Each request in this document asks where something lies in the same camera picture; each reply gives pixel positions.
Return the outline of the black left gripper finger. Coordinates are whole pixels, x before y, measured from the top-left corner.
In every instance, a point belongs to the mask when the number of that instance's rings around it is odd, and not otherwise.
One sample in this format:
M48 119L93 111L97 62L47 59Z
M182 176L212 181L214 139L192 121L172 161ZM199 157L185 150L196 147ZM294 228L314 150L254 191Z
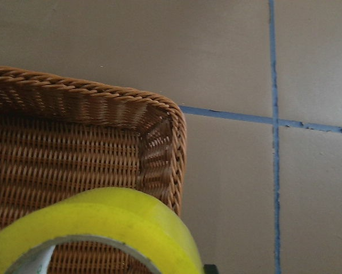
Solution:
M203 270L205 274L218 274L218 268L215 264L205 264Z

